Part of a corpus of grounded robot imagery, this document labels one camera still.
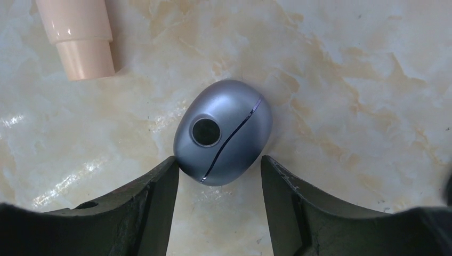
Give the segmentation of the grey earbud charging case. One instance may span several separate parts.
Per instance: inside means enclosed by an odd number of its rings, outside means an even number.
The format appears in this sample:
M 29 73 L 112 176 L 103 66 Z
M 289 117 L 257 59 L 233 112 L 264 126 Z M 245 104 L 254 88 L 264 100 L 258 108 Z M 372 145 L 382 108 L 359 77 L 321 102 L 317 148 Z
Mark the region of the grey earbud charging case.
M 173 143 L 180 169 L 206 186 L 224 186 L 259 157 L 271 134 L 272 112 L 250 85 L 225 79 L 205 88 L 182 117 Z

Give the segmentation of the pink tapered wooden leg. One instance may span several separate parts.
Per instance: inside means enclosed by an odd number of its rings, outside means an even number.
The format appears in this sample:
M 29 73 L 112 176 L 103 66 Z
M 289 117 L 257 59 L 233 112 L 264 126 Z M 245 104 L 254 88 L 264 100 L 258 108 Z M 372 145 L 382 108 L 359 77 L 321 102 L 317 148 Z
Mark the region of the pink tapered wooden leg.
M 36 2 L 46 34 L 70 81 L 115 74 L 112 32 L 104 0 Z

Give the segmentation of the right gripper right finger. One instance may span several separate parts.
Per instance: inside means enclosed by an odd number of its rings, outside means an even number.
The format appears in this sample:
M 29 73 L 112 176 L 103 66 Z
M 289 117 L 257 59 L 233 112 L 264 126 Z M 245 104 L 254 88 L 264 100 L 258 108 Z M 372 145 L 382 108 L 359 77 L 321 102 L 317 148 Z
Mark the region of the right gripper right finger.
M 451 255 L 451 207 L 384 213 L 339 199 L 261 159 L 275 255 Z

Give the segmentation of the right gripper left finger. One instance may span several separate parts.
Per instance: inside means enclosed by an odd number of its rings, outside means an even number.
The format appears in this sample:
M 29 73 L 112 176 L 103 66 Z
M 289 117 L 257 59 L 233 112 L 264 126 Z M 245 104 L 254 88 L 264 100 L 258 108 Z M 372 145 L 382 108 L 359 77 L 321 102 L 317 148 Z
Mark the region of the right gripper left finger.
M 179 167 L 173 156 L 74 209 L 1 204 L 1 255 L 165 255 Z

